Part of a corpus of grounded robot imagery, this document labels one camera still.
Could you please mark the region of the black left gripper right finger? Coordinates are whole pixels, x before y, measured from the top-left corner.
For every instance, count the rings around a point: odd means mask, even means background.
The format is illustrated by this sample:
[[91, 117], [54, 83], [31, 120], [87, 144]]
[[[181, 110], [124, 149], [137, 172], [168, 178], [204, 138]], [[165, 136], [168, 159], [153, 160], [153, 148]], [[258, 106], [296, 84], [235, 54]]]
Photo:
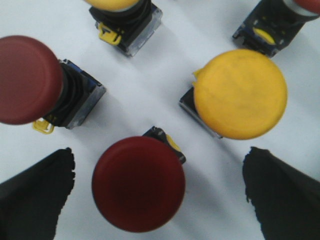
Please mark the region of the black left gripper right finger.
[[319, 181], [257, 147], [245, 156], [242, 176], [266, 240], [320, 238]]

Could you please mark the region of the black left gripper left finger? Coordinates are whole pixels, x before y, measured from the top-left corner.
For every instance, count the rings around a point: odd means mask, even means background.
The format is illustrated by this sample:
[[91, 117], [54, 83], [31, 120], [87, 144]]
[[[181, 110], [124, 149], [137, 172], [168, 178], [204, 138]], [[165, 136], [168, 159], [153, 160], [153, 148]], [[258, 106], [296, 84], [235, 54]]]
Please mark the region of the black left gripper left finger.
[[70, 148], [59, 149], [0, 185], [0, 238], [52, 240], [75, 184]]

